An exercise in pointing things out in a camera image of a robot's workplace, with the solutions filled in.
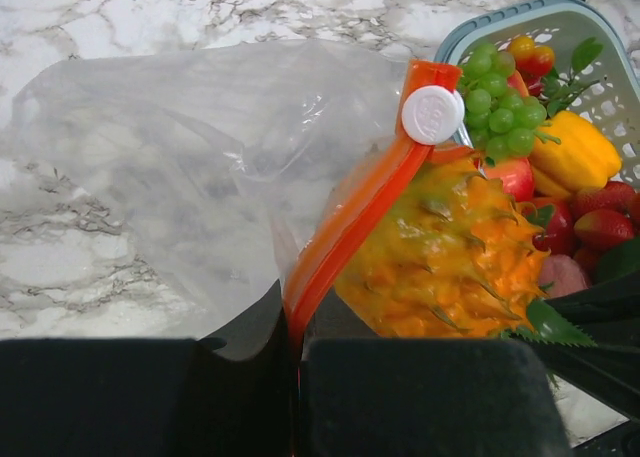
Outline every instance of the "grape bunch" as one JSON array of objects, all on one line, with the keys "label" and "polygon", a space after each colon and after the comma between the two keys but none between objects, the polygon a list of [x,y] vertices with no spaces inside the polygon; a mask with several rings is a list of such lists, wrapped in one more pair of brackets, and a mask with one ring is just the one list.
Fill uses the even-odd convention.
[{"label": "grape bunch", "polygon": [[482,44],[462,69],[464,122],[474,147],[496,163],[508,157],[527,157],[547,111],[535,97],[522,98],[509,87],[507,79],[516,70],[513,56],[493,44]]}]

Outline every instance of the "plastic basket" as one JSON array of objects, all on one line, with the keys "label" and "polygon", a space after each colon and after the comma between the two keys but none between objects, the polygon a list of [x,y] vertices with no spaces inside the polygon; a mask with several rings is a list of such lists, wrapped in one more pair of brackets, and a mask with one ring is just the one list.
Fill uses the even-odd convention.
[{"label": "plastic basket", "polygon": [[[619,178],[640,188],[640,85],[615,30],[589,5],[580,0],[528,0],[482,15],[451,32],[435,60],[458,64],[480,43],[492,42],[504,49],[522,34],[550,45],[556,54],[556,69],[565,77],[571,53],[580,42],[595,37],[604,44],[598,61],[581,76],[600,83],[568,110],[589,119],[614,143],[624,160]],[[464,126],[454,138],[470,145]]]}]

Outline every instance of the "green grape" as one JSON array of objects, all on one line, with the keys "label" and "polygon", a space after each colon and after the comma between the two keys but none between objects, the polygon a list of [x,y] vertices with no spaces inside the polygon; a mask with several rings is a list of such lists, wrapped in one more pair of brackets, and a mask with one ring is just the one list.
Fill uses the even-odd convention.
[{"label": "green grape", "polygon": [[524,99],[522,99],[522,103],[526,106],[529,105],[539,105],[540,101],[534,97],[533,95],[529,95],[527,97],[525,97]]},{"label": "green grape", "polygon": [[482,52],[474,52],[464,66],[464,73],[471,79],[477,79],[491,69],[491,56]]},{"label": "green grape", "polygon": [[523,105],[524,103],[522,102],[522,98],[517,91],[515,94],[511,92],[505,93],[499,102],[499,106],[501,108],[510,110],[511,112],[514,112],[517,108],[522,107]]},{"label": "green grape", "polygon": [[491,97],[500,97],[507,91],[507,79],[500,74],[490,72],[480,77],[478,87],[489,92]]},{"label": "green grape", "polygon": [[536,105],[523,105],[514,111],[515,121],[518,127],[535,129],[547,118],[547,110],[540,103]]},{"label": "green grape", "polygon": [[527,157],[533,151],[536,136],[530,129],[518,127],[507,134],[507,147],[516,157]]},{"label": "green grape", "polygon": [[507,87],[506,92],[504,93],[503,97],[506,97],[508,95],[517,95],[518,97],[520,97],[520,92],[518,92],[516,89],[514,89],[513,87]]},{"label": "green grape", "polygon": [[465,107],[472,114],[482,114],[491,108],[491,96],[484,89],[475,89],[467,94]]},{"label": "green grape", "polygon": [[507,147],[507,143],[504,138],[501,136],[492,137],[489,142],[487,142],[485,151],[487,153],[487,157],[493,160],[496,164],[509,157],[509,148]]},{"label": "green grape", "polygon": [[487,147],[487,142],[489,142],[491,138],[486,128],[471,129],[469,131],[469,137],[471,137],[471,142],[473,142],[473,148],[478,150],[484,150]]},{"label": "green grape", "polygon": [[502,75],[510,77],[516,70],[516,61],[509,52],[498,52],[493,56],[491,70]]},{"label": "green grape", "polygon": [[489,127],[490,115],[491,112],[488,110],[481,114],[472,114],[471,112],[467,113],[465,117],[467,127],[470,129],[486,129]]},{"label": "green grape", "polygon": [[496,134],[504,134],[513,127],[513,121],[513,112],[507,109],[497,109],[489,116],[489,128]]},{"label": "green grape", "polygon": [[498,49],[495,45],[490,44],[489,42],[485,42],[484,44],[480,44],[473,50],[474,54],[486,54],[489,57],[493,57],[498,53]]}]

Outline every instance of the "marble countertop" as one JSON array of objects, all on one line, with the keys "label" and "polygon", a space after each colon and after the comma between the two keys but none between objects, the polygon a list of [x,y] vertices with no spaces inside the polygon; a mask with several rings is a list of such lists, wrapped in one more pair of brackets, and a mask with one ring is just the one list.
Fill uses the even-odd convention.
[{"label": "marble countertop", "polygon": [[[0,128],[13,96],[65,59],[322,38],[431,58],[463,21],[521,0],[0,0]],[[640,0],[588,0],[640,68]],[[193,304],[138,254],[122,222],[50,168],[0,160],[0,338],[184,334]],[[187,333],[215,330],[194,320]],[[558,395],[574,443],[621,417]]]}]

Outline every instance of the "red strawberry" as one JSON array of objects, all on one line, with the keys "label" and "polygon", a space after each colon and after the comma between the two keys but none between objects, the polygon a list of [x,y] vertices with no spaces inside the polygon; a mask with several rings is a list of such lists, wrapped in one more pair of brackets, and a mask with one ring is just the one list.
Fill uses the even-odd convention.
[{"label": "red strawberry", "polygon": [[631,187],[626,182],[618,182],[617,180],[610,180],[607,185],[604,186],[604,190],[612,195],[618,197],[618,202],[622,202],[620,212],[624,212],[629,200],[636,195],[636,189]]},{"label": "red strawberry", "polygon": [[633,220],[637,227],[640,227],[640,194],[635,194],[629,199],[627,202],[627,211],[629,212],[631,220]]},{"label": "red strawberry", "polygon": [[602,252],[634,237],[631,221],[611,209],[598,209],[583,215],[573,230],[584,245]]},{"label": "red strawberry", "polygon": [[627,202],[635,195],[635,190],[624,182],[610,181],[603,189],[588,187],[579,190],[571,200],[571,212],[575,219],[598,209],[625,212]]},{"label": "red strawberry", "polygon": [[580,267],[582,267],[589,276],[593,276],[601,255],[602,253],[597,250],[590,249],[589,247],[581,247],[574,254],[573,260],[578,262]]}]

